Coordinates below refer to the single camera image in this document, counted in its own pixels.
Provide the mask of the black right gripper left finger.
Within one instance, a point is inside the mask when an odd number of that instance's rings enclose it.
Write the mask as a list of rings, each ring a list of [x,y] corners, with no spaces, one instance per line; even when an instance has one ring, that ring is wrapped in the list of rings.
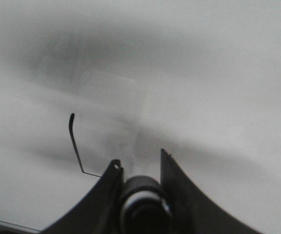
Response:
[[[120,160],[111,160],[88,194],[43,234],[113,234],[119,194],[123,185]]]

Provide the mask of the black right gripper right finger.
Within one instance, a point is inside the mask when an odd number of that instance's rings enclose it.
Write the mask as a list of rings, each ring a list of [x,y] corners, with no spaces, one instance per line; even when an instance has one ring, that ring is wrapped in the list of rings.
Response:
[[[166,192],[177,234],[258,234],[205,195],[173,157],[161,149],[160,182]]]

